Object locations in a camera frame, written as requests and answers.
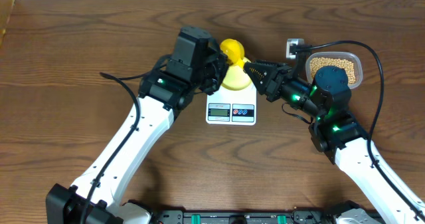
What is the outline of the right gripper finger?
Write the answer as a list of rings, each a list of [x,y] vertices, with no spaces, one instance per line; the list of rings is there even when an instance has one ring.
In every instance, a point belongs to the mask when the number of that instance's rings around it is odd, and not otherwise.
[[[289,72],[292,67],[284,62],[272,62],[266,60],[255,60],[254,62],[247,63],[247,70],[250,72],[258,71],[277,71],[277,72]]]
[[[255,85],[259,94],[277,94],[277,66],[245,66],[244,71]]]

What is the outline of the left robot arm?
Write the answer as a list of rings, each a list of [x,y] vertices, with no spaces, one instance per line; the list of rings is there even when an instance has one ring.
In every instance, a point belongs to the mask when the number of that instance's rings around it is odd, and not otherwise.
[[[212,38],[178,39],[172,54],[140,76],[139,93],[129,93],[133,106],[127,118],[94,163],[70,187],[55,184],[48,192],[48,223],[149,223],[150,211],[122,202],[128,184],[196,91],[219,89],[226,60]]]

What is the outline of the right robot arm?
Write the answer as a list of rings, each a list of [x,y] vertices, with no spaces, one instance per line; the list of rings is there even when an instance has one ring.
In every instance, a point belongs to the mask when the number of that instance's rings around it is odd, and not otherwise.
[[[316,149],[355,182],[385,223],[424,222],[424,202],[391,169],[349,111],[351,89],[343,69],[322,67],[311,84],[283,63],[247,62],[244,71],[270,102],[282,99],[311,117]]]

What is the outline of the yellow measuring scoop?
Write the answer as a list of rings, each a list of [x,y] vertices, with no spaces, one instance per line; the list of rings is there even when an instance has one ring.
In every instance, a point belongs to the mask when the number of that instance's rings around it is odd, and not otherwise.
[[[244,69],[244,65],[249,60],[245,56],[243,45],[235,39],[225,39],[220,44],[221,51],[227,56],[227,63],[230,66],[238,66]]]

